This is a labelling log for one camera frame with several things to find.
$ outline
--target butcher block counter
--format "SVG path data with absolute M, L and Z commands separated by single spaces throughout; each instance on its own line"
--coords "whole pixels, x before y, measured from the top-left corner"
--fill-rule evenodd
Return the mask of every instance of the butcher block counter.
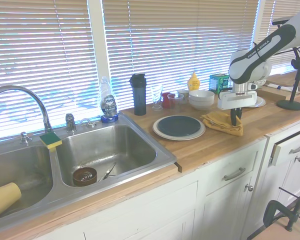
M 269 78 L 273 82 L 284 81 L 293 84 L 295 73 L 285 75 L 274 75 Z M 242 123 L 243 136 L 234 136 L 221 131 L 206 128 L 205 133 L 195 139 L 188 141 L 173 141 L 156 135 L 152 129 L 156 120 L 170 115 L 183 115 L 200 119 L 203 114 L 211 111 L 220 111 L 217 108 L 218 97 L 215 96 L 214 105 L 207 111 L 196 110 L 189 104 L 184 104 L 180 112 L 173 109 L 154 111 L 151 105 L 147 105 L 146 115 L 134 115 L 134 109 L 122 111 L 132 118 L 141 128 L 160 144 L 166 147 L 177 157 L 176 165 L 180 172 L 185 172 L 208 163 L 213 159 L 225 155 L 239 147 L 242 147 L 260 137 L 272 133 L 282 127 L 300 120 L 300 111 L 290 111 L 279 108 L 275 102 L 265 99 L 266 105 L 259 108 L 243 108 Z
M 293 83 L 294 77 L 295 73 L 289 73 L 272 76 L 270 80 L 278 83 Z M 188 141 L 172 141 L 157 136 L 152 130 L 154 122 L 170 115 L 184 115 L 200 119 L 201 115 L 208 113 L 208 111 L 196 110 L 188 104 L 183 105 L 181 112 L 178 113 L 169 109 L 153 111 L 150 105 L 147 106 L 147 114 L 144 116 L 134 115 L 133 109 L 123 110 L 124 114 L 133 119 L 142 129 L 177 157 L 176 166 L 170 165 L 27 222 L 22 222 L 0 232 L 0 240 L 27 240 L 42 236 L 63 225 L 76 222 L 179 178 L 205 163 L 213 162 L 217 157 L 227 155 L 266 134 L 300 120 L 300 111 L 284 110 L 277 107 L 274 102 L 265 100 L 267 104 L 263 107 L 243 109 L 243 136 L 233 136 L 207 128 L 202 136 Z M 215 104 L 209 111 L 219 111 L 217 97 Z

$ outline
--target black water bottle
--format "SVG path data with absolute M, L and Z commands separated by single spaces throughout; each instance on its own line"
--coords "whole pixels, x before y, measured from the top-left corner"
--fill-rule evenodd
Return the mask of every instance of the black water bottle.
M 134 114 L 142 116 L 147 113 L 146 108 L 146 78 L 145 74 L 133 74 L 130 78 L 133 93 Z

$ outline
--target yellow cup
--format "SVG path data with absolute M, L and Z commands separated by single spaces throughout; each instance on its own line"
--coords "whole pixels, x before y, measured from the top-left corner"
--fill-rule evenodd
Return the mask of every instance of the yellow cup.
M 0 187 L 0 214 L 21 198 L 17 184 L 11 182 Z

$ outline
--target blue base of soap bottle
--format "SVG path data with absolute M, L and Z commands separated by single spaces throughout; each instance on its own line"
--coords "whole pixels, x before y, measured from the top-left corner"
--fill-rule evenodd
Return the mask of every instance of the blue base of soap bottle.
M 102 115 L 100 118 L 101 122 L 103 122 L 104 124 L 113 123 L 119 119 L 118 114 L 113 117 L 105 117 L 104 115 Z

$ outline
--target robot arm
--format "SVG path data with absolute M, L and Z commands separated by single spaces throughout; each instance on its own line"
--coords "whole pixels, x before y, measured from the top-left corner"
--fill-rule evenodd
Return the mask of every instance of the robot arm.
M 218 108 L 231 109 L 232 125 L 236 125 L 236 116 L 241 117 L 241 108 L 256 103 L 257 85 L 251 83 L 269 76 L 272 66 L 267 60 L 280 51 L 300 46 L 300 12 L 285 21 L 251 50 L 232 54 L 229 66 L 232 92 L 221 92 L 218 100 Z
M 300 46 L 300 13 L 267 36 L 251 50 L 238 56 L 242 51 L 234 52 L 231 59 L 229 76 L 235 84 L 254 82 L 262 78 L 262 66 L 268 58 L 279 51 Z

